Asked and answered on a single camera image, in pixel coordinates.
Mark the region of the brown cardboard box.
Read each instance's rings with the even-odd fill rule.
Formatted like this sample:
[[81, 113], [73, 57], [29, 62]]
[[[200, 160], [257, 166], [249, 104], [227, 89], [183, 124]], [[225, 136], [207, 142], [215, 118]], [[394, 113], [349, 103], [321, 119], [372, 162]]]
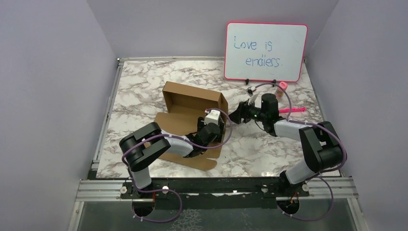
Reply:
[[[205, 116], [209, 108], [228, 112], [228, 102], [219, 91], [207, 90], [175, 82], [166, 82], [162, 90], [167, 107], [166, 113], [157, 113], [154, 119], [166, 132], [183, 136], [197, 131], [199, 117]], [[172, 152], [159, 157], [161, 160], [177, 163], [199, 170], [211, 170], [217, 165], [221, 147], [207, 150], [193, 158], [183, 158]]]

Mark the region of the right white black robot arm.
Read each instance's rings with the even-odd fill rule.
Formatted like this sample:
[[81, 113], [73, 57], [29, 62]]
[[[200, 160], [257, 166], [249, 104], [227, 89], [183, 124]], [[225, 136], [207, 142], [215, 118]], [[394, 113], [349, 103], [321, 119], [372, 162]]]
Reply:
[[301, 124], [287, 121], [280, 116], [278, 104], [274, 94], [266, 93], [261, 96], [260, 107], [256, 107], [251, 99], [240, 102], [229, 118], [236, 124], [251, 120], [260, 122], [269, 135], [301, 143], [304, 159], [281, 172], [277, 184], [278, 191], [289, 196], [296, 191], [297, 185], [305, 180], [343, 163], [345, 153], [330, 122]]

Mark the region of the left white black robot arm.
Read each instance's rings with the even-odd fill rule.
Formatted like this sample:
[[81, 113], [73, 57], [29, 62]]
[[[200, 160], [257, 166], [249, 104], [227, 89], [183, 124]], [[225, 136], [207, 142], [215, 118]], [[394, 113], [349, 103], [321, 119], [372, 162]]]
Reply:
[[199, 117], [197, 131], [184, 136], [166, 132], [158, 123], [151, 122], [124, 137], [119, 147], [134, 182], [133, 192], [141, 198], [151, 193], [149, 165], [165, 152], [182, 158], [197, 157], [208, 150], [209, 144], [221, 142], [224, 127], [222, 118], [215, 121]]

